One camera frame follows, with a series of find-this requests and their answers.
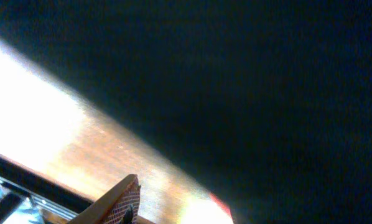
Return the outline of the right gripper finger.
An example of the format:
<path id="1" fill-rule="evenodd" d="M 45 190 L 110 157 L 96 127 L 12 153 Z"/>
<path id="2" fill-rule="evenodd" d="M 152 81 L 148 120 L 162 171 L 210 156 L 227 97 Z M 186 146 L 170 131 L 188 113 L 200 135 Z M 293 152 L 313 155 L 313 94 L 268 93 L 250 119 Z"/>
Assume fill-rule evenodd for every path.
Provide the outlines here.
<path id="1" fill-rule="evenodd" d="M 141 186 L 129 174 L 68 224 L 136 224 Z"/>

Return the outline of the dark green Nike t-shirt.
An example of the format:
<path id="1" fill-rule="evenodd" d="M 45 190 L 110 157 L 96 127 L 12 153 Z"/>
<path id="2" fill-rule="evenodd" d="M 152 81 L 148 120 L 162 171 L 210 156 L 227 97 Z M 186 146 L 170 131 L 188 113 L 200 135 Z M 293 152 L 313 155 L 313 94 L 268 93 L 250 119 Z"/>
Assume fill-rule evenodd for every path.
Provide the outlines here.
<path id="1" fill-rule="evenodd" d="M 372 223 L 372 1 L 0 1 L 0 37 L 240 217 Z"/>

